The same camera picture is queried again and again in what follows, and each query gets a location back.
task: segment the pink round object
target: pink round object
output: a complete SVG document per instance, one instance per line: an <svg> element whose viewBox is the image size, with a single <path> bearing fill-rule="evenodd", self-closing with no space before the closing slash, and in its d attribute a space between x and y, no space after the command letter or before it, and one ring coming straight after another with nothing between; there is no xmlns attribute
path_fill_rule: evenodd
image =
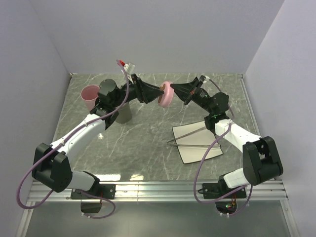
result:
<svg viewBox="0 0 316 237"><path fill-rule="evenodd" d="M100 87L98 85L88 85L80 93L82 100L87 106L88 110L92 110L95 100L98 98Z"/></svg>
<svg viewBox="0 0 316 237"><path fill-rule="evenodd" d="M164 94L159 97L158 104L159 104L159 106L161 106L163 108L168 107L170 105L171 101L172 101L174 90L170 86L171 84L172 84L172 82L165 81L160 86L160 89L164 91Z"/></svg>

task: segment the back wall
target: back wall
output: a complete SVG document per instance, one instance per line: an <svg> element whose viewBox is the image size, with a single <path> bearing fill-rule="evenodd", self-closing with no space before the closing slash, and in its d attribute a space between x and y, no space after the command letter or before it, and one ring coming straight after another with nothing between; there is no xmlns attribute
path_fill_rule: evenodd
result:
<svg viewBox="0 0 316 237"><path fill-rule="evenodd" d="M71 73L245 73L283 0L31 0Z"/></svg>

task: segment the gray cup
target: gray cup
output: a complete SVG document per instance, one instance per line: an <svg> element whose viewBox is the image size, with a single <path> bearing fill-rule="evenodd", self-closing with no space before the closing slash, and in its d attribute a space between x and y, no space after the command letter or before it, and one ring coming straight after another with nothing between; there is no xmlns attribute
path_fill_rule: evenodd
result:
<svg viewBox="0 0 316 237"><path fill-rule="evenodd" d="M129 102L127 102L118 110L118 117L115 122L123 124L130 121L131 119L132 112L130 110Z"/></svg>

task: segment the white arm segment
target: white arm segment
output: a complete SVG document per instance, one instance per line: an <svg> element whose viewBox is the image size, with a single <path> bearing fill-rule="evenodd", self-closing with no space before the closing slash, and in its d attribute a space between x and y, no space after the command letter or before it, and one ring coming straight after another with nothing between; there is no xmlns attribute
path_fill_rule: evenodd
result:
<svg viewBox="0 0 316 237"><path fill-rule="evenodd" d="M87 117L82 121L78 126L76 126L73 130L75 130L77 127L81 126L82 124L85 124L86 122L99 118L97 115L87 115ZM63 136L61 139L53 142L52 148L56 147L60 143L64 141L64 139L73 131L71 130L69 133L67 133L65 136ZM77 132L68 142L65 143L64 146L62 146L60 149L58 149L59 152L65 152L66 156L69 159L69 162L74 159L74 157L77 155L77 153L86 145L88 145L91 140L98 135L99 133L103 132L105 130L105 122L103 120L98 120L87 127L84 127L79 132ZM94 178L84 172L78 172L73 171L73 177L71 179L70 184L67 188L69 189L82 189L82 190L89 190L94 183Z"/></svg>
<svg viewBox="0 0 316 237"><path fill-rule="evenodd" d="M230 119L220 120L215 124L215 133L216 135L222 135L227 131ZM260 139L260 136L252 134L242 127L238 126L234 122L232 122L231 131L224 136L224 138L232 143L235 147L237 147L242 152L242 146L246 142L255 142ZM237 169L231 173L228 173L224 176L224 180L228 186L228 188L233 189L242 185L248 185L249 182L245 178L243 173L243 168Z"/></svg>
<svg viewBox="0 0 316 237"><path fill-rule="evenodd" d="M224 132L226 132L230 121L230 119L223 119L217 122L215 124L216 135L220 136ZM258 141L260 139L260 136L252 134L251 132L248 132L247 130L232 122L231 131L227 133L224 138L242 152L242 146L246 144L246 142Z"/></svg>

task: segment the black mounting plate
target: black mounting plate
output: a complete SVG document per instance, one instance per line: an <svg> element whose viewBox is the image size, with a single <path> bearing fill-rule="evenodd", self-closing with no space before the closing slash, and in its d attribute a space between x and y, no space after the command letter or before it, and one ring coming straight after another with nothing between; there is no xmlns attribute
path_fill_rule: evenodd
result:
<svg viewBox="0 0 316 237"><path fill-rule="evenodd" d="M202 184L202 190L203 190L204 199L216 199L216 198L219 198L222 195L225 195L226 193L232 191L233 189L228 189L228 191L226 193L222 193L219 191L217 183L204 183L204 184ZM236 194L236 198L246 198L247 197L247 193L246 193L245 189L241 189L241 190L237 191L235 194Z"/></svg>
<svg viewBox="0 0 316 237"><path fill-rule="evenodd" d="M115 184L100 184L99 185L99 191L102 192L103 197L106 199L114 199L115 196ZM82 194L80 190L72 190L71 191L71 199L91 199L90 197L87 197L86 195Z"/></svg>

